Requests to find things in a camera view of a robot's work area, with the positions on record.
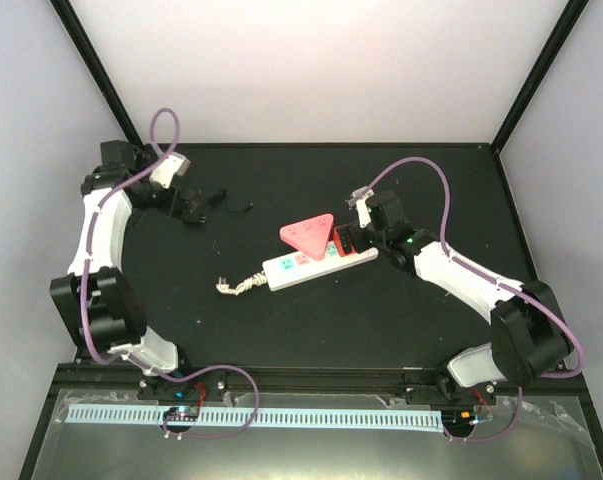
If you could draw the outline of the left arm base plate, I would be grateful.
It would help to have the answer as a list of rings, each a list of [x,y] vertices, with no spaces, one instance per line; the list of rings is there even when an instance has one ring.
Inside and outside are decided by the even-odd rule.
[[[159,420],[164,435],[183,435],[202,418],[207,397],[204,382],[172,382],[160,376],[144,376],[137,390],[139,401],[154,402],[165,407]]]

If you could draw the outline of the black plug with thin cable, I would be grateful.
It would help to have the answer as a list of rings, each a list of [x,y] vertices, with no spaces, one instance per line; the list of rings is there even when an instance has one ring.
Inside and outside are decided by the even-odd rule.
[[[254,208],[254,203],[249,202],[240,207],[232,207],[228,203],[229,191],[225,188],[217,190],[214,194],[207,198],[207,205],[210,208],[223,207],[226,211],[233,214],[247,214]]]

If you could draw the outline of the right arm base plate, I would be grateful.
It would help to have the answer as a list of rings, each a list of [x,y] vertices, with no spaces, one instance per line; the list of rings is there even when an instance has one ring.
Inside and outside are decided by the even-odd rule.
[[[488,392],[488,386],[494,387],[494,384],[482,382],[463,387],[443,369],[406,369],[396,393],[403,396],[408,404],[461,407],[477,405],[477,393],[486,395],[488,402],[494,403],[494,392]]]

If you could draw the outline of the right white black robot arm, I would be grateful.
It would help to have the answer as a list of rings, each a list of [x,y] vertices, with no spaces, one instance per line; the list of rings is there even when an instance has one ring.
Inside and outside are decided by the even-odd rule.
[[[552,289],[540,281],[500,277],[444,245],[431,232],[414,229],[398,197],[363,187],[348,205],[356,220],[338,226],[340,255],[377,249],[397,269],[445,290],[485,320],[488,343],[463,350],[438,369],[438,396],[457,403],[473,387],[510,382],[525,388],[549,374],[574,350]]]

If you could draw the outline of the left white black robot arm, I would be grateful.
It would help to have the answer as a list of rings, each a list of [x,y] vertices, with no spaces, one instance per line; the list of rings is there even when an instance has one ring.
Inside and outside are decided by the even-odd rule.
[[[122,271],[125,233],[135,211],[153,209],[185,224],[203,221],[201,197],[174,186],[189,160],[170,153],[151,160],[125,141],[100,146],[102,162],[80,187],[84,220],[67,273],[50,283],[51,299],[74,344],[107,365],[127,361],[145,376],[161,376],[174,399],[188,397],[196,376],[183,350],[148,324],[140,298]]]

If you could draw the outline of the white power strip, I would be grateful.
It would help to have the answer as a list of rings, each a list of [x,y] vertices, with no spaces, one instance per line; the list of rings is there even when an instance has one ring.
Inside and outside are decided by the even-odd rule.
[[[327,245],[322,260],[314,260],[300,251],[266,260],[262,270],[272,292],[295,286],[326,275],[358,266],[378,257],[378,250],[370,248],[363,253],[340,256],[334,242]]]

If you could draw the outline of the red cube plug adapter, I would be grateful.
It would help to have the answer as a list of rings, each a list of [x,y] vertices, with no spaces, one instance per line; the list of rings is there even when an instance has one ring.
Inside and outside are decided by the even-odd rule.
[[[347,225],[339,226],[334,229],[333,242],[340,257],[346,257],[355,251],[352,245],[350,227]]]

